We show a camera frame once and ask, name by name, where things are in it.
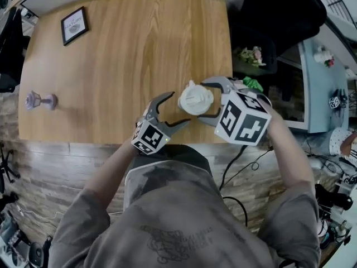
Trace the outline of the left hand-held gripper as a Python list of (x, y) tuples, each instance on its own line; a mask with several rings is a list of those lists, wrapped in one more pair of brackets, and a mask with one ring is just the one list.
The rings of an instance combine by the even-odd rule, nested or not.
[(137, 119), (136, 130), (131, 144), (145, 155), (159, 152), (171, 139), (171, 135), (187, 126), (191, 119), (182, 119), (174, 123), (162, 122), (158, 119), (159, 106), (170, 99), (175, 92), (165, 92), (154, 97), (145, 111), (145, 115)]

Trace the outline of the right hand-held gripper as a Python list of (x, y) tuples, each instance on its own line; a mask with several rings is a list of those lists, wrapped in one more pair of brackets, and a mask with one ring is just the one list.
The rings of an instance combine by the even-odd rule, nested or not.
[(215, 114), (201, 114), (197, 119), (211, 127), (228, 143), (256, 146), (264, 135), (271, 115), (261, 104), (263, 97), (256, 89), (233, 83), (225, 76), (212, 76), (200, 85), (218, 88), (224, 96), (224, 106)]

